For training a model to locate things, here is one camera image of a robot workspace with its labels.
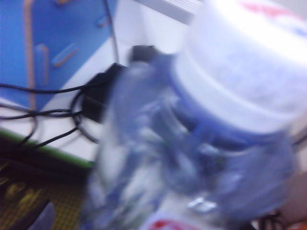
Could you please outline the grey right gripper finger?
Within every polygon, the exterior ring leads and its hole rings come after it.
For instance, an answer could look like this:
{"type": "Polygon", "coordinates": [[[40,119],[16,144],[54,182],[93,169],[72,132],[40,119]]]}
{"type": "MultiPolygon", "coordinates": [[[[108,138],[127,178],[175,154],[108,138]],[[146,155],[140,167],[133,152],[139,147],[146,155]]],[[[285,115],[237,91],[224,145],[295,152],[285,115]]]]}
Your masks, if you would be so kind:
{"type": "Polygon", "coordinates": [[[30,226],[31,230],[51,230],[56,218],[55,207],[51,201],[44,205],[42,211],[30,226]]]}

